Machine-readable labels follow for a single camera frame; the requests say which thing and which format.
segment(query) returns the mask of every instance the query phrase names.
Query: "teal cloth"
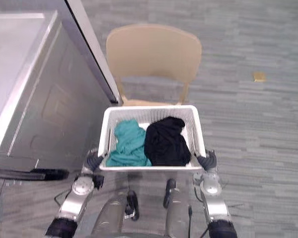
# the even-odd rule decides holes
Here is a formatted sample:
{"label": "teal cloth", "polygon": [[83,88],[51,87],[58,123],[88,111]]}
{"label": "teal cloth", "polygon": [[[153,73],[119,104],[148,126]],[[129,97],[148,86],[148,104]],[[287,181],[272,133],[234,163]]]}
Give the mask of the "teal cloth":
{"label": "teal cloth", "polygon": [[144,153],[146,131],[135,119],[118,123],[115,136],[116,150],[110,152],[106,166],[151,166]]}

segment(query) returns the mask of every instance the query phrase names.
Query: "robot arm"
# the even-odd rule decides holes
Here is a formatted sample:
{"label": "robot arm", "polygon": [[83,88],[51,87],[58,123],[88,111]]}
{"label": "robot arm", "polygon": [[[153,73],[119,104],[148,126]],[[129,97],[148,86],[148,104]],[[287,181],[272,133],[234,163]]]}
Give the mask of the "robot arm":
{"label": "robot arm", "polygon": [[205,173],[197,176],[194,181],[200,187],[210,238],[237,238],[231,215],[222,196],[215,152],[206,152],[207,157],[195,153]]}
{"label": "robot arm", "polygon": [[103,186],[104,177],[94,175],[93,172],[98,168],[104,156],[97,157],[95,151],[89,152],[81,174],[75,179],[70,193],[48,227],[46,237],[71,238],[74,236],[94,188],[100,189]]}

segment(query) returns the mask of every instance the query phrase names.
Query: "black cloth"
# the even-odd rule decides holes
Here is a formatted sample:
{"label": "black cloth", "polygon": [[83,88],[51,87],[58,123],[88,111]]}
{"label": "black cloth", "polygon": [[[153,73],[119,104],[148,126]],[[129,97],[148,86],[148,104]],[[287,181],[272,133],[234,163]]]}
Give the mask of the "black cloth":
{"label": "black cloth", "polygon": [[191,158],[185,139],[180,134],[182,119],[167,117],[148,126],[145,155],[152,166],[184,166]]}

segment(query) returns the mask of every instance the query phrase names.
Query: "chair seat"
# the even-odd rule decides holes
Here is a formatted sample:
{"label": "chair seat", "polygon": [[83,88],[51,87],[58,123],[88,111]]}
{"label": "chair seat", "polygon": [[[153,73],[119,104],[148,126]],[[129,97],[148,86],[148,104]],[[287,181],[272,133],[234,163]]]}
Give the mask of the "chair seat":
{"label": "chair seat", "polygon": [[125,100],[123,106],[169,106],[171,103],[151,102],[144,100],[129,99]]}

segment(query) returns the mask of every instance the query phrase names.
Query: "gray carpet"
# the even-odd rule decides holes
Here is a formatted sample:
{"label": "gray carpet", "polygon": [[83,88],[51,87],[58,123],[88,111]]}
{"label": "gray carpet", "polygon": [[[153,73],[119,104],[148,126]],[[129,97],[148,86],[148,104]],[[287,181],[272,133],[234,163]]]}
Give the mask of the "gray carpet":
{"label": "gray carpet", "polygon": [[[298,0],[83,4],[103,50],[111,29],[139,22],[171,25],[200,38],[202,63],[186,103],[198,108],[205,146],[217,151],[228,205],[239,205],[230,208],[239,237],[298,238]],[[254,83],[254,71],[265,72],[267,82]],[[125,85],[131,92],[136,87],[132,80]],[[141,87],[137,96],[155,99],[145,91],[145,82]],[[166,88],[167,83],[159,87],[158,95],[174,100]],[[206,224],[190,174],[138,176],[129,179],[129,185],[139,195],[141,218],[136,223],[127,220],[124,230],[163,234],[165,181],[176,176],[193,205],[191,237],[199,237]],[[42,237],[57,210],[53,197],[71,179],[4,184],[0,237]],[[85,223],[127,186],[127,175],[107,174],[104,188],[88,206]]]}

